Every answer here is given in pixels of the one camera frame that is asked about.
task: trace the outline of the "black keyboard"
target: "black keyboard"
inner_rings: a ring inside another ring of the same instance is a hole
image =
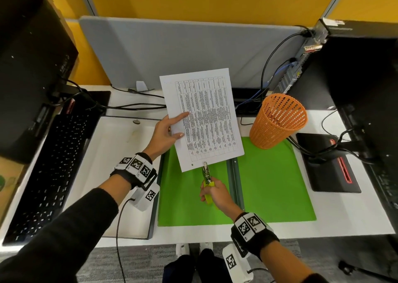
[[[100,115],[56,115],[3,245],[27,243],[62,211]]]

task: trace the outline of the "orange wastebasket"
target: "orange wastebasket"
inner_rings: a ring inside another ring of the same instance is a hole
[[[307,112],[299,101],[286,94],[267,96],[250,130],[258,148],[270,149],[307,124]]]

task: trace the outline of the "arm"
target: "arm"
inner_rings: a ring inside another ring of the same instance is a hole
[[[212,180],[214,187],[203,188],[202,184],[201,200],[205,201],[205,194],[210,194],[216,206],[235,222],[243,211],[232,200],[226,186],[214,177]],[[263,247],[260,250],[260,258],[278,283],[326,282],[278,241],[272,241]]]
[[[188,113],[157,123],[143,151],[154,160],[183,133],[169,135],[168,127]],[[80,198],[43,228],[17,255],[0,264],[0,282],[76,282],[76,273],[116,217],[118,205],[131,189],[119,175]]]

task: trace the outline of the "gray cubicle partition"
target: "gray cubicle partition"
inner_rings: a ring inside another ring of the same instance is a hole
[[[232,87],[259,87],[272,50],[301,29],[92,16],[79,22],[111,83],[119,88],[135,88],[136,81],[161,88],[159,76],[220,68],[229,68]],[[296,36],[282,45],[264,81],[294,57],[303,42],[302,36]]]

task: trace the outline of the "monitor stand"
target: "monitor stand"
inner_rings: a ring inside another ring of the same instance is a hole
[[[334,135],[298,133],[296,137],[299,145],[310,152],[323,150],[337,141]],[[325,155],[324,160],[302,156],[314,191],[361,193],[345,152],[334,150],[331,155]]]

